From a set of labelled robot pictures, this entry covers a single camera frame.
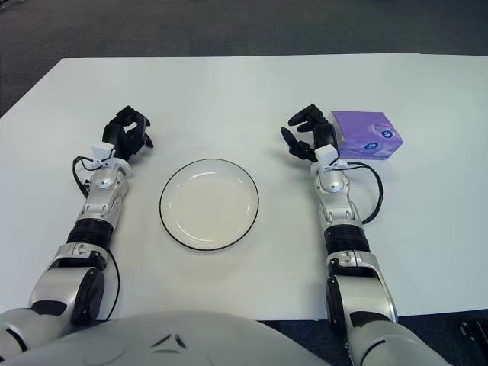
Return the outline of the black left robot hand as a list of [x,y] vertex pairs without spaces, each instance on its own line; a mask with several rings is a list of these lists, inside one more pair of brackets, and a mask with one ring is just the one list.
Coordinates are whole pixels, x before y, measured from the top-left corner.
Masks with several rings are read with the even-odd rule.
[[114,146],[114,157],[130,161],[144,146],[153,148],[153,142],[146,133],[150,121],[131,106],[116,113],[104,128],[102,141]]

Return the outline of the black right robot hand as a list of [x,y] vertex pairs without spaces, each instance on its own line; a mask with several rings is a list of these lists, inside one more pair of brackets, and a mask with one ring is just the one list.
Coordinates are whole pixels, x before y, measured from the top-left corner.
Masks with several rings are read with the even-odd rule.
[[281,127],[281,135],[288,145],[288,152],[302,160],[317,162],[315,151],[327,145],[338,149],[334,126],[323,116],[322,111],[310,104],[296,113],[287,122],[289,127],[296,127],[298,133],[312,133],[313,145],[297,140],[295,135],[286,127]]

